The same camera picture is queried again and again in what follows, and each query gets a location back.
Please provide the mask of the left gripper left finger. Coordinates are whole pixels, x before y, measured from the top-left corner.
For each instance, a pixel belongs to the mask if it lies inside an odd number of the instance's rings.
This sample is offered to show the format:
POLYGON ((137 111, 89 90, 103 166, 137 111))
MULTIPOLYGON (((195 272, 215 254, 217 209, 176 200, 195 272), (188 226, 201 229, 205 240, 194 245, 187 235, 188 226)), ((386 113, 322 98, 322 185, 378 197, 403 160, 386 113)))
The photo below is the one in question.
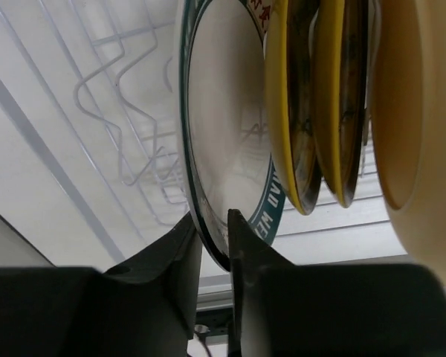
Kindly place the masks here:
POLYGON ((114 307, 126 327, 142 332, 163 323, 193 336, 201 240, 189 213, 160 239, 104 275, 120 284, 114 307))

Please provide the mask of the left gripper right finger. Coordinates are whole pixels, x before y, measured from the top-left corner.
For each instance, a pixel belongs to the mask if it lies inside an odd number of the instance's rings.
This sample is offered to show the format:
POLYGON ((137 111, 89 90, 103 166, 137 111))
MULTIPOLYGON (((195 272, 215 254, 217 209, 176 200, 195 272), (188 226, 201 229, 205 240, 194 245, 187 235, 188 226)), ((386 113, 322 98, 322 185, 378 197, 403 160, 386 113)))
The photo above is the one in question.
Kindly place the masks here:
POLYGON ((270 297, 279 268, 294 266, 259 238, 240 210, 227 214, 230 276, 233 288, 231 356, 269 356, 270 323, 277 320, 277 299, 270 297))

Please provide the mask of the white wire dish rack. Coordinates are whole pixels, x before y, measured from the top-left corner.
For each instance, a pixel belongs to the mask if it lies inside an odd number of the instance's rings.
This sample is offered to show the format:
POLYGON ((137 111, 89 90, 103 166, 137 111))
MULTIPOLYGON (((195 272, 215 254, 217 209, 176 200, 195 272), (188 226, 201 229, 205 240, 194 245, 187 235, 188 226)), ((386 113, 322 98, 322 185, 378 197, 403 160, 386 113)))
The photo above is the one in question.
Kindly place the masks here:
MULTIPOLYGON (((0 1, 0 214, 57 266, 105 270, 190 211, 174 95, 180 1, 0 1)), ((405 260, 368 154, 355 199, 285 198, 297 264, 405 260)))

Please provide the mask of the yellow brown patterned plate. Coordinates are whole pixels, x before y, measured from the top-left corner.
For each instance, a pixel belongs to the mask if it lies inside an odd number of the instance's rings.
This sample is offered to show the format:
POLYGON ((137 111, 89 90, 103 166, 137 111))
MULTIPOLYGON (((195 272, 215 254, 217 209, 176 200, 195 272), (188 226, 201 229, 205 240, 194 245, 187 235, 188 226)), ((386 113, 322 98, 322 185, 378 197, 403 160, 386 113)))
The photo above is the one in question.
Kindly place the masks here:
POLYGON ((265 40, 265 106, 279 182, 296 210, 312 213, 320 192, 311 122, 311 51, 318 1, 274 1, 265 40))

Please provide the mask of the beige plate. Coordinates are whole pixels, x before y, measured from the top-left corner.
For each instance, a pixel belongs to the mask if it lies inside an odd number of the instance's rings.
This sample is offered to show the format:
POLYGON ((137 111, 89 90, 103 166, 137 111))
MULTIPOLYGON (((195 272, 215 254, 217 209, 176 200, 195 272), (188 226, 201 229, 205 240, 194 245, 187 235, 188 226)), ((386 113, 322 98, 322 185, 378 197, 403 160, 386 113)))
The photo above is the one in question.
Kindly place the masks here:
POLYGON ((372 135, 404 249, 446 285, 446 1, 382 1, 372 135))

